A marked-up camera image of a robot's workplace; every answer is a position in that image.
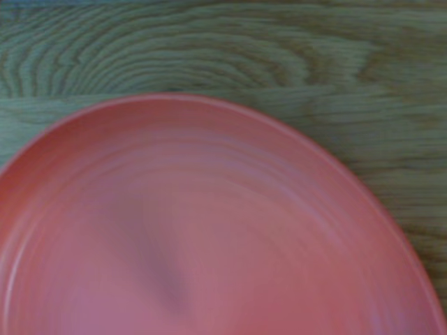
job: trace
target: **wooden table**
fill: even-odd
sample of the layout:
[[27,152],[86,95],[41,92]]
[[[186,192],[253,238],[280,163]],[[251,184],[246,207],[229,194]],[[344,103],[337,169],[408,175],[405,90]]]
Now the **wooden table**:
[[347,164],[447,311],[447,5],[213,1],[0,8],[0,163],[83,106],[147,91],[244,103]]

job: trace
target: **wood grain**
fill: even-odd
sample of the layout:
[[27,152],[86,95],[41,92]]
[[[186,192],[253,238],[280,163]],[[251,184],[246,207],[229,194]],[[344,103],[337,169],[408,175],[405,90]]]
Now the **wood grain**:
[[331,84],[446,99],[438,8],[178,1],[0,16],[0,97]]
[[144,91],[301,130],[391,211],[447,311],[447,5],[187,0],[0,10],[0,163],[60,117]]

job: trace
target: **plate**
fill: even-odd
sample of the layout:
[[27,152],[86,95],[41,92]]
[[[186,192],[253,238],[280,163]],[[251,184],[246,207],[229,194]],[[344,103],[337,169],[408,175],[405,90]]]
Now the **plate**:
[[0,176],[4,335],[445,335],[402,231],[335,158],[226,101],[88,107]]

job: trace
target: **table surface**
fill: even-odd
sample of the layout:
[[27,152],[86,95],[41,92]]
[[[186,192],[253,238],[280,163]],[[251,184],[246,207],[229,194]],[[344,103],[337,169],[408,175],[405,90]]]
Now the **table surface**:
[[48,124],[109,98],[237,101],[349,166],[401,225],[447,311],[447,5],[55,2],[0,5],[0,164]]

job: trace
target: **red plate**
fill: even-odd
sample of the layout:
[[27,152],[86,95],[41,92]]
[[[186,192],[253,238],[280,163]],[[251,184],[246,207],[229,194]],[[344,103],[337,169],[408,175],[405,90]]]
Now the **red plate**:
[[0,334],[447,334],[404,235],[303,135],[153,94],[86,108],[0,176]]

